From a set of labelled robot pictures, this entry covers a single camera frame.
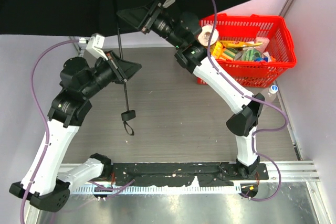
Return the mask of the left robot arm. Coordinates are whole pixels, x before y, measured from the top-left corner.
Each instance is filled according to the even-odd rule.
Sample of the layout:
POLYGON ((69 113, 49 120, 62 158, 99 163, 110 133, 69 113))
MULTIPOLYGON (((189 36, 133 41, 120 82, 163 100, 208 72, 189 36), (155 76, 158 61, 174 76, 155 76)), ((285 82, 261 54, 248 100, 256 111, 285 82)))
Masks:
POLYGON ((73 57, 60 72, 61 92, 54 98, 47 114, 48 129, 29 172, 12 183, 9 192, 43 211, 58 212, 69 195, 93 179, 109 179, 112 161, 92 154, 83 164, 65 175, 58 175, 60 164, 73 137, 92 108, 90 98, 110 83, 122 84, 132 78, 141 64, 123 60, 113 51, 99 57, 90 67, 83 57, 73 57))

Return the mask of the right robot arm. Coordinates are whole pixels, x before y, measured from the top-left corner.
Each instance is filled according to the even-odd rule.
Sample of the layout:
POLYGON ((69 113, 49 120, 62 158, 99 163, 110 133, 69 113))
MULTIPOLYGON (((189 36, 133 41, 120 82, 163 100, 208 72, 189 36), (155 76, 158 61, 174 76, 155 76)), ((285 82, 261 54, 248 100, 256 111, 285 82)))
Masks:
POLYGON ((152 31, 173 45, 179 65, 205 81, 228 104, 233 115, 226 126, 236 138, 237 172, 245 179, 255 175, 260 157, 254 151, 252 136, 262 105, 253 99, 263 100, 264 97, 260 93, 253 95, 237 83, 197 41, 202 31, 198 17, 194 13, 183 12, 179 19, 174 20, 158 1, 119 10, 117 16, 136 30, 144 34, 152 31))

